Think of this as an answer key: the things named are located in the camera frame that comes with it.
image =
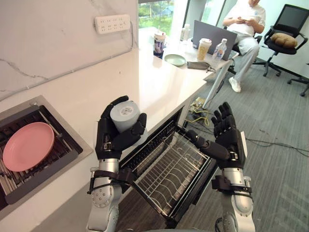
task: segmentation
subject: pillow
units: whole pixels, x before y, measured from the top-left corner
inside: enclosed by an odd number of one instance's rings
[[[294,48],[297,46],[296,39],[284,33],[275,33],[270,37],[270,39],[280,47]]]

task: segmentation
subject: plate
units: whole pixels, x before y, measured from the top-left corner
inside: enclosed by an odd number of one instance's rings
[[[48,124],[27,124],[7,142],[3,151],[4,165],[14,172],[30,169],[49,154],[54,141],[54,131]]]
[[[164,57],[164,60],[177,67],[180,67],[186,63],[185,58],[177,54],[168,54]]]

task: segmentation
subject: person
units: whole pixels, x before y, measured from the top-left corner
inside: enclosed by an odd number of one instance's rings
[[[237,93],[241,91],[240,83],[259,52],[258,42],[253,36],[255,33],[262,33],[265,27],[266,12],[258,4],[259,1],[238,0],[223,20],[227,30],[237,34],[235,43],[238,43],[242,54],[239,72],[229,78],[232,89]]]

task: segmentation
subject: green plate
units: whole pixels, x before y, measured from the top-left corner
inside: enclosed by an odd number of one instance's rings
[[[177,54],[168,54],[164,57],[164,60],[177,67],[180,67],[186,63],[185,58]]]

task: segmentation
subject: white sneaker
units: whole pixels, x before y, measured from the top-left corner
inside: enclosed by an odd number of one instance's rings
[[[228,79],[229,83],[232,86],[232,89],[237,92],[240,93],[241,89],[240,89],[240,84],[237,82],[237,80],[234,79],[234,77],[232,76],[231,78]]]

